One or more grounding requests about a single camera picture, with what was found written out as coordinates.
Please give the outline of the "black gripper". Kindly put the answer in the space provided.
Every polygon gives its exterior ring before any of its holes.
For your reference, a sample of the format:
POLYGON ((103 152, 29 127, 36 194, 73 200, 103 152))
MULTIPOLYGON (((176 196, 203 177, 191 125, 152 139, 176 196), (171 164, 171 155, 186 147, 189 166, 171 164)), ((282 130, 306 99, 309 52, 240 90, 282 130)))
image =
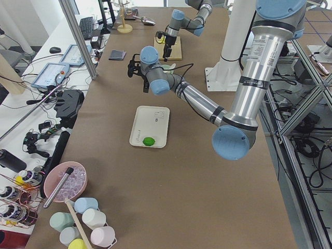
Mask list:
POLYGON ((130 60, 130 62, 128 64, 128 72, 127 72, 128 77, 132 78, 133 75, 141 76, 141 78, 144 81, 144 83, 143 83, 143 92, 148 93, 149 92, 149 82, 147 81, 146 76, 142 73, 141 62, 136 61, 135 56, 139 56, 139 54, 135 53, 132 56, 132 59, 130 60))
POLYGON ((156 42, 158 44, 165 43, 163 49, 163 60, 167 61, 171 56, 172 48, 175 45, 177 39, 177 30, 167 30, 167 31, 157 31, 156 32, 156 42))

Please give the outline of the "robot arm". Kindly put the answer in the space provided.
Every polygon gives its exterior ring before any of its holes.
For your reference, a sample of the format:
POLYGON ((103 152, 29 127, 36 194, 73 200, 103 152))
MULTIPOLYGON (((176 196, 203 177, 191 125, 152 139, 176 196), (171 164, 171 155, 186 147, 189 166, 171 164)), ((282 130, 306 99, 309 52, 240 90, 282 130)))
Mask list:
POLYGON ((185 3, 198 11, 197 15, 191 19, 185 16, 184 12, 174 9, 171 15, 171 21, 164 31, 157 31, 158 39, 164 38, 164 48, 162 58, 166 62, 171 56, 172 46, 175 45, 180 29, 187 30, 196 36, 200 36, 204 30, 205 22, 212 13, 212 1, 185 1, 185 3))
POLYGON ((256 140, 260 105, 286 41, 304 30, 305 1, 235 1, 220 61, 205 73, 213 91, 233 91, 230 111, 190 85, 184 76, 166 73, 155 47, 144 47, 128 64, 128 76, 141 76, 145 92, 173 91, 201 117, 216 125, 212 145, 227 160, 243 158, 256 140))

